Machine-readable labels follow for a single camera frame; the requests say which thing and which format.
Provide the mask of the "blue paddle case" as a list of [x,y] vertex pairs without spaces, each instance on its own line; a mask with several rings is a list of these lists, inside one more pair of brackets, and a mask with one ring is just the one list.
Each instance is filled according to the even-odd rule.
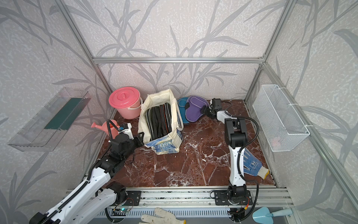
[[179,98],[177,100],[177,103],[178,103],[178,107],[179,107],[179,111],[180,111],[180,115],[181,115],[181,119],[183,121],[183,124],[184,125],[187,125],[189,124],[190,122],[186,119],[186,104],[187,104],[187,100],[188,100],[188,97],[182,97],[182,98]]

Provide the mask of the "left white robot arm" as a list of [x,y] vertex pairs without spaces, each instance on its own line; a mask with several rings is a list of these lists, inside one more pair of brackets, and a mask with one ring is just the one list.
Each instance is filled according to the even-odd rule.
[[120,133],[112,140],[115,150],[98,160],[89,175],[70,194],[46,213],[36,213],[31,224],[87,224],[98,213],[113,204],[123,204],[126,187],[110,182],[135,149],[143,146],[144,133],[133,139]]

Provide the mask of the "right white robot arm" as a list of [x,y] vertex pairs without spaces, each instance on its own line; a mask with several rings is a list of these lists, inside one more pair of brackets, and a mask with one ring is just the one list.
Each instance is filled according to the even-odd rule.
[[[225,143],[229,147],[231,164],[227,198],[231,200],[233,198],[245,197],[248,193],[246,185],[247,180],[243,174],[244,153],[246,147],[258,137],[259,125],[250,117],[229,113],[222,108],[221,103],[220,99],[212,99],[210,105],[207,103],[204,103],[204,105],[196,105],[187,102],[185,104],[185,111],[189,112],[189,110],[195,109],[199,112],[199,115],[205,115],[224,124]],[[256,134],[251,140],[249,140],[247,120],[253,122],[256,127]]]

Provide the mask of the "canvas tote bag starry print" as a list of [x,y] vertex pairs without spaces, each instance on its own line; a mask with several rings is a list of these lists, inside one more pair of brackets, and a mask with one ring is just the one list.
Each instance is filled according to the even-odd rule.
[[[166,118],[164,103],[169,103],[172,113],[172,131],[167,132]],[[157,121],[154,115],[154,107],[160,106],[162,126],[164,136],[158,138],[157,136]],[[146,111],[152,108],[152,120],[154,129],[154,140],[151,141],[150,131],[146,122]],[[181,119],[177,100],[172,93],[171,89],[160,91],[155,94],[149,94],[141,106],[141,113],[139,117],[139,133],[144,133],[143,143],[144,146],[151,148],[157,155],[176,154],[180,152],[180,146],[183,142],[182,130],[184,128],[183,121]]]

